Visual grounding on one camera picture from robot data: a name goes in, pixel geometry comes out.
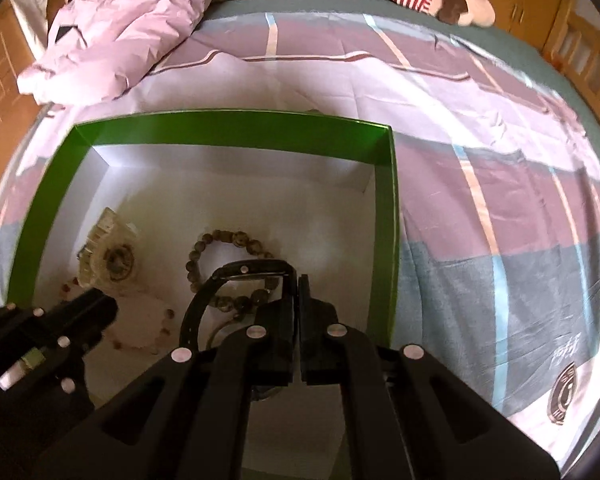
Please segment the dark metal bangle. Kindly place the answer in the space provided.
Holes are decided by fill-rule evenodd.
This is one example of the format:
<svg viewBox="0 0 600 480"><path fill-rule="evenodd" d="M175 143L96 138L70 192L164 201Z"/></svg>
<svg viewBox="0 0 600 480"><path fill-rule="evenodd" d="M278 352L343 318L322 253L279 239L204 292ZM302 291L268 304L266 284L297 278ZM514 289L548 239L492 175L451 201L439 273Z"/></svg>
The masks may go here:
<svg viewBox="0 0 600 480"><path fill-rule="evenodd" d="M234 320L228 320L218 326L216 326L211 333L206 342L206 346L204 347L206 350L210 350L212 348L219 347L220 344L231 334L238 332L238 330L243 330L247 328L248 324L244 322L237 322Z"/></svg>

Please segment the plaid bed sheet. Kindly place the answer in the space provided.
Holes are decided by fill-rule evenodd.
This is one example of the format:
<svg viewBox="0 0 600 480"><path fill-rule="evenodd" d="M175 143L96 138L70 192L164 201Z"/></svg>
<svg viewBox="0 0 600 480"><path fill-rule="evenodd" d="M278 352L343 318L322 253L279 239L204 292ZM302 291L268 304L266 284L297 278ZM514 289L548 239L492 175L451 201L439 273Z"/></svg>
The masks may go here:
<svg viewBox="0 0 600 480"><path fill-rule="evenodd" d="M389 346L421 344L552 456L600 433L600 126L568 84L493 30L415 14L221 6L121 98L53 107L23 142L0 212L0 303L24 220L73 127L190 110L317 113L388 126L400 245ZM97 399L166 352L184 316L106 333Z"/></svg>

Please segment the pink folded quilt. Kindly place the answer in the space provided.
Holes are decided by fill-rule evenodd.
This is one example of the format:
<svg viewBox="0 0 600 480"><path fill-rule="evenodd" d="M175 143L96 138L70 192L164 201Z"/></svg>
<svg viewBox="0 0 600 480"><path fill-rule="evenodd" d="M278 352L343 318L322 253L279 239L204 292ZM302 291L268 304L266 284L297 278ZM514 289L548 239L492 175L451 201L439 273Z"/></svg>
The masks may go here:
<svg viewBox="0 0 600 480"><path fill-rule="evenodd" d="M89 106L136 86L190 36L212 0L72 0L42 58L17 78L38 104Z"/></svg>

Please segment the green cardboard box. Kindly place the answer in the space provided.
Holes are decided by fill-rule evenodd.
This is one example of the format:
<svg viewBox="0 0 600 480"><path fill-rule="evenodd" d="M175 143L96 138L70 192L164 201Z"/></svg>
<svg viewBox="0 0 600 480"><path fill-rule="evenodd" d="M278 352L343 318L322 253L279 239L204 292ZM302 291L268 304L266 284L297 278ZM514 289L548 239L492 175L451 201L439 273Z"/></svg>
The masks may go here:
<svg viewBox="0 0 600 480"><path fill-rule="evenodd" d="M308 274L340 318L386 341L396 310L396 156L385 125L317 113L190 110L72 128L24 220L10 299L48 306L109 207L137 228L140 268L114 332L147 336L192 300L185 261L242 231Z"/></svg>

